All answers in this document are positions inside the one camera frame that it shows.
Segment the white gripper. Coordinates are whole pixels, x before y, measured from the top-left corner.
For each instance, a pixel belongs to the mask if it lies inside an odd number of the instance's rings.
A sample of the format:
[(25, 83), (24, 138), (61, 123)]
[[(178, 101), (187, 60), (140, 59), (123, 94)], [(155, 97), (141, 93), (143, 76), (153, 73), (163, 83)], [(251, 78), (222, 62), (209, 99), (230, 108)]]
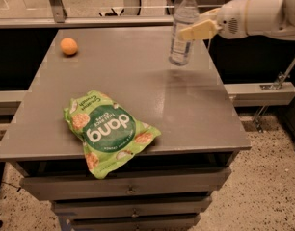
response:
[(221, 8), (200, 14), (200, 21), (178, 31), (184, 41), (213, 39), (219, 34), (224, 39), (243, 39), (247, 34), (246, 15), (250, 0), (232, 0)]

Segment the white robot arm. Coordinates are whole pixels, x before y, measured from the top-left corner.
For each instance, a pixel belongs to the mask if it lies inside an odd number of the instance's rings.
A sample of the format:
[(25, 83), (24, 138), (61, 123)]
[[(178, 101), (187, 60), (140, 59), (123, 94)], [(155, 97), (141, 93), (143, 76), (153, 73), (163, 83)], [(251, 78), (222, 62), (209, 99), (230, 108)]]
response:
[(179, 29), (182, 40), (243, 39), (265, 36), (295, 40), (295, 0), (231, 0), (203, 13), (198, 22)]

